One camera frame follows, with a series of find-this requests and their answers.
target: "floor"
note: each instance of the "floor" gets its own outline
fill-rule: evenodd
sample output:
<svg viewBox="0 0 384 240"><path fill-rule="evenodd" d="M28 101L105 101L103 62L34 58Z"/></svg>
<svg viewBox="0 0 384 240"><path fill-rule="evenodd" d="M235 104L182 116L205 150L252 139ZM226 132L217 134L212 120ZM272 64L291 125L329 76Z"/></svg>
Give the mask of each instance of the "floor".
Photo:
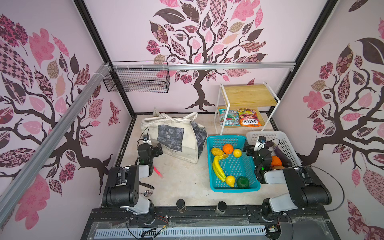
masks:
<svg viewBox="0 0 384 240"><path fill-rule="evenodd" d="M122 159L121 166L134 164L137 158L136 141L139 139L142 130L140 122L151 115L138 115L128 142L127 149ZM213 123L213 114L199 114L196 122L207 128L208 136L217 135ZM236 127L224 129L224 134L246 135L249 131L258 131L262 127ZM265 130L272 131L271 124ZM148 197L155 206L175 206L180 198L185 200L186 206L216 205L224 201L227 205L262 204L268 197L275 197L288 192L286 185L262 184L257 192L250 193L217 193L210 189L209 172L207 162L207 148L204 146L198 163L192 164L168 155L160 155L154 158L154 166L163 175L161 179L155 172L150 177L141 179L141 182L148 183L155 187L153 194ZM140 192L148 188L140 186Z"/></svg>

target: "green fruit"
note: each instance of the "green fruit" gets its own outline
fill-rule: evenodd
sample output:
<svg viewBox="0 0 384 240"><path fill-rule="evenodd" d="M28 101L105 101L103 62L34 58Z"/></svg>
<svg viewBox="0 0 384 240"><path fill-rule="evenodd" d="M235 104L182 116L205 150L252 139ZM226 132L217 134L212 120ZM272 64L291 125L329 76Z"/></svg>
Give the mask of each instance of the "green fruit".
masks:
<svg viewBox="0 0 384 240"><path fill-rule="evenodd" d="M249 187L249 181L246 177L239 177L236 181L237 186L239 188L248 188Z"/></svg>

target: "canvas tote bag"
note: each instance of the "canvas tote bag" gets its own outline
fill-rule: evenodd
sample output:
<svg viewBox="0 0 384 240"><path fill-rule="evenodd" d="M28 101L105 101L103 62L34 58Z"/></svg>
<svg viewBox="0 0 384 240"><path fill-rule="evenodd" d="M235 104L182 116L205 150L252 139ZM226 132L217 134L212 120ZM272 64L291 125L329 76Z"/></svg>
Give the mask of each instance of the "canvas tote bag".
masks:
<svg viewBox="0 0 384 240"><path fill-rule="evenodd" d="M207 139L206 128L195 122L197 112L173 118L155 109L153 115L141 121L142 131L149 127L151 140L162 144L163 153L196 164Z"/></svg>

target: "blue plastic basket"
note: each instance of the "blue plastic basket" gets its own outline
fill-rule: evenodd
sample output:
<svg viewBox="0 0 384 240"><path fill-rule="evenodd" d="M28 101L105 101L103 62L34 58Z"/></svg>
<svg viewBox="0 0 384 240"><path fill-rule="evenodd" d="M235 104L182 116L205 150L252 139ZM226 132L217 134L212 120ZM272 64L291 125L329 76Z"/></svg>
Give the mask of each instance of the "blue plastic basket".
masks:
<svg viewBox="0 0 384 240"><path fill-rule="evenodd" d="M223 169L226 176L232 175L236 181L239 177L243 176L249 180L249 188L240 189L235 183L235 187L228 186L225 182L222 182L212 169L212 163L214 156L211 153L213 147L220 149L227 143L231 144L234 149L238 148L243 150L246 137L239 135L220 135L210 136L207 138L207 151L208 151L208 166L209 166L209 181L211 189L214 192L254 192L259 191L260 183L256 179L254 170L255 164L250 156L247 156L243 152L241 157L234 157L230 154L226 159L220 160L220 166Z"/></svg>

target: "aluminum rail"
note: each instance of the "aluminum rail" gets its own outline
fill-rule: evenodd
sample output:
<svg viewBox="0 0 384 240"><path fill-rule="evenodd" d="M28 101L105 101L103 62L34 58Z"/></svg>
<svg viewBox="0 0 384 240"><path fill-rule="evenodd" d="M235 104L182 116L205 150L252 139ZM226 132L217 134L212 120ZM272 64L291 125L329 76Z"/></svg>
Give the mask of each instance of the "aluminum rail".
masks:
<svg viewBox="0 0 384 240"><path fill-rule="evenodd" d="M59 144L65 132L75 120L81 109L85 106L87 100L91 97L93 91L109 73L108 66L108 63L103 63L103 65L100 66L80 95L72 103L68 111L64 113L63 117L53 128L52 132L36 149L32 158L23 166L20 173L4 191L0 197L0 225L5 222L20 198L35 180L41 167L47 161L57 144Z"/></svg>
<svg viewBox="0 0 384 240"><path fill-rule="evenodd" d="M113 62L114 69L144 69L144 68L166 68L166 65L157 64L134 64L123 65ZM263 62L263 63L196 63L196 64L168 64L168 69L176 70L207 70L207 69L251 69L251 68L294 68L295 62Z"/></svg>

